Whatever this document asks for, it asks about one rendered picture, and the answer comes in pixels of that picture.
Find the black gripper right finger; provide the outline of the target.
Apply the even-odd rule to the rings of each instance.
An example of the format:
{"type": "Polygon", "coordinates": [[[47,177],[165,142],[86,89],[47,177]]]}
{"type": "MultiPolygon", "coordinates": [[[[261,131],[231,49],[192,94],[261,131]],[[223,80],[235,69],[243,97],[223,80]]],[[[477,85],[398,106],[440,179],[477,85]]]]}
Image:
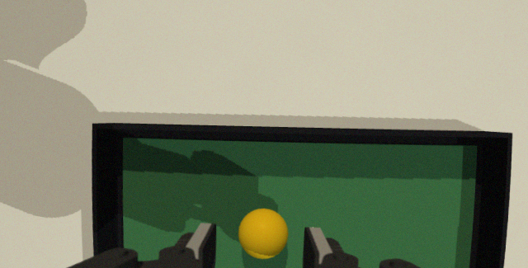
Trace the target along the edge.
{"type": "MultiPolygon", "coordinates": [[[[321,228],[304,229],[303,268],[360,268],[358,261],[345,253],[338,241],[324,237],[321,228]]],[[[420,267],[402,259],[387,259],[380,262],[379,268],[420,267]]]]}

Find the yellow ball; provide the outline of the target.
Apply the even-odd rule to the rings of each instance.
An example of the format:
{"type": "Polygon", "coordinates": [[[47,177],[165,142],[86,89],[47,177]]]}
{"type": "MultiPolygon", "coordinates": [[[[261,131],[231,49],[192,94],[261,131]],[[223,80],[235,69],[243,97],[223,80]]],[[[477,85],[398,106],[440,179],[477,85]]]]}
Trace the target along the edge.
{"type": "Polygon", "coordinates": [[[258,259],[278,255],[288,240],[285,220],[274,210],[255,209],[242,220],[238,239],[243,250],[258,259]]]}

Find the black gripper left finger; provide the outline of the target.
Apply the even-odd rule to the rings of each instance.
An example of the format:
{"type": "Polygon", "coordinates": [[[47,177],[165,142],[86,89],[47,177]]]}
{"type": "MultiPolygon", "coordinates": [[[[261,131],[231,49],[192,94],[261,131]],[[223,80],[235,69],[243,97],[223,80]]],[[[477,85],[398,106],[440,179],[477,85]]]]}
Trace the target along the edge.
{"type": "Polygon", "coordinates": [[[68,268],[215,268],[215,258],[216,223],[200,223],[194,233],[182,235],[175,246],[160,250],[157,260],[138,261],[137,251],[118,247],[68,268]]]}

